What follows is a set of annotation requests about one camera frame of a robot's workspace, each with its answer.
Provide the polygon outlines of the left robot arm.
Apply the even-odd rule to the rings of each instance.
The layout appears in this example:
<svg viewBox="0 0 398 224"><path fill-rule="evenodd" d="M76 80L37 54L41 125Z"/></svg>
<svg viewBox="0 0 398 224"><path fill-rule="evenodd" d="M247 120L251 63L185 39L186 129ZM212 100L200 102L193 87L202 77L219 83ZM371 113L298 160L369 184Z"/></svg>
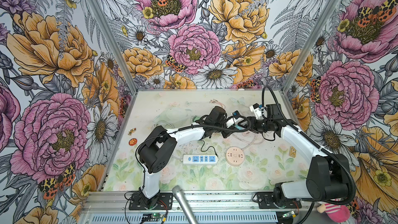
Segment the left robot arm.
<svg viewBox="0 0 398 224"><path fill-rule="evenodd" d="M156 198L160 192L160 172L168 164L175 148L192 141L209 138L215 132L225 131L226 111L215 106L209 115L187 127L166 129L155 127L137 149L137 160L144 168L144 184L140 188L145 199Z"/></svg>

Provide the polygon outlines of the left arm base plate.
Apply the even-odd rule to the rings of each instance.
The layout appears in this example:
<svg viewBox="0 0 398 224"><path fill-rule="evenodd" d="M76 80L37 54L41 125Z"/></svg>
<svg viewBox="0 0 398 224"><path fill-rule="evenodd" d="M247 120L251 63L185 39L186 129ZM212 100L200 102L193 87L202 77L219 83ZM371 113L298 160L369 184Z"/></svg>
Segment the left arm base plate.
<svg viewBox="0 0 398 224"><path fill-rule="evenodd" d="M128 209L131 211L144 210L171 210L173 205L173 194L159 192L149 199L142 192L133 192L129 198Z"/></svg>

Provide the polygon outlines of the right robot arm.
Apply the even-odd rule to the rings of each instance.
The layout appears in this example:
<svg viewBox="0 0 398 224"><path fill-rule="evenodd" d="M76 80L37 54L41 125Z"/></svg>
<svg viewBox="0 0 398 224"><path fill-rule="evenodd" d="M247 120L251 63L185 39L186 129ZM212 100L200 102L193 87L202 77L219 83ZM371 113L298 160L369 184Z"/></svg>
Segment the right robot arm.
<svg viewBox="0 0 398 224"><path fill-rule="evenodd" d="M293 120L284 116L279 104L266 107L254 104L249 109L254 114L250 120L252 132L274 132L309 163L305 179L275 185L273 201L276 205L291 199L347 205L354 199L356 186L344 155L334 154L315 142Z"/></svg>

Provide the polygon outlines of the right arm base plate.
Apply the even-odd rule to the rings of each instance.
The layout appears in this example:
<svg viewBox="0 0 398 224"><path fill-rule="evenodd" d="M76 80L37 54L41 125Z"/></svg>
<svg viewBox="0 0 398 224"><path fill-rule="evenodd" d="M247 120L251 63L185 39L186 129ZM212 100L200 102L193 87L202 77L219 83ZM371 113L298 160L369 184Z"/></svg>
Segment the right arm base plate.
<svg viewBox="0 0 398 224"><path fill-rule="evenodd" d="M270 191L255 193L252 201L258 204L259 209L300 209L302 207L300 201L287 199Z"/></svg>

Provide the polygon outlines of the teal USB charger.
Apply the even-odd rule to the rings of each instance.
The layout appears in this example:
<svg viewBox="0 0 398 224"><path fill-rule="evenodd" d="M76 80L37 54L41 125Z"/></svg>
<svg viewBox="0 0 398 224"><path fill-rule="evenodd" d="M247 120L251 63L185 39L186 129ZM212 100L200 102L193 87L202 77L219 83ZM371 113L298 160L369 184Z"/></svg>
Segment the teal USB charger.
<svg viewBox="0 0 398 224"><path fill-rule="evenodd" d="M238 130L244 130L244 129L245 129L245 127L242 127L242 126L240 126L240 125L238 125L238 124L236 124L234 127L235 127L236 129L238 129Z"/></svg>

